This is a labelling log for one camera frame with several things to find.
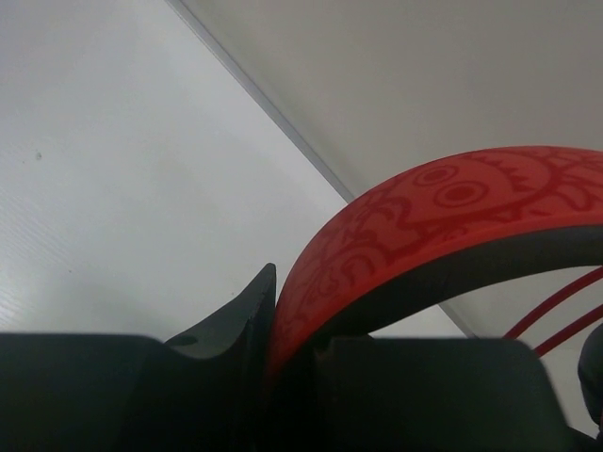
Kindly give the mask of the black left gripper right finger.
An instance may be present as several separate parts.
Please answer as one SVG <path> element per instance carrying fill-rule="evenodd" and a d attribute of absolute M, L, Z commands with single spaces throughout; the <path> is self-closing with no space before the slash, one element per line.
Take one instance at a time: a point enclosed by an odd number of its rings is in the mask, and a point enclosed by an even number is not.
<path fill-rule="evenodd" d="M 277 337 L 281 451 L 598 451 L 507 339 Z"/>

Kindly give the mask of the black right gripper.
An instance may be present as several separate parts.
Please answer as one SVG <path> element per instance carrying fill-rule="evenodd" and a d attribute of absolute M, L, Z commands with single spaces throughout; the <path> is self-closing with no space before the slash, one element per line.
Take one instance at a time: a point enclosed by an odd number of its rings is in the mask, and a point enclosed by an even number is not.
<path fill-rule="evenodd" d="M 596 327 L 581 349 L 579 384 L 586 409 L 595 424 L 602 423 L 602 328 Z"/>

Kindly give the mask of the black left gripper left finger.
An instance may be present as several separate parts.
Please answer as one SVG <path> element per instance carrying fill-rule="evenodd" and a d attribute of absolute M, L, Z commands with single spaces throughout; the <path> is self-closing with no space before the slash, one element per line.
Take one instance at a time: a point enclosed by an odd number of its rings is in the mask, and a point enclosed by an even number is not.
<path fill-rule="evenodd" d="M 5 451 L 250 451 L 276 268 L 167 341 L 5 333 Z"/>

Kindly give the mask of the red black headphones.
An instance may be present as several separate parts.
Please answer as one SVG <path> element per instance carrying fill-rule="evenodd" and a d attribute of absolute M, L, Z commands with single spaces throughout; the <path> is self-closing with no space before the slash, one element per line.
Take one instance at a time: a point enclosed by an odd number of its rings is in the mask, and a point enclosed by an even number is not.
<path fill-rule="evenodd" d="M 409 169 L 331 219 L 293 266 L 277 337 L 362 336 L 483 287 L 602 260 L 602 155 L 553 146 L 461 153 Z"/>

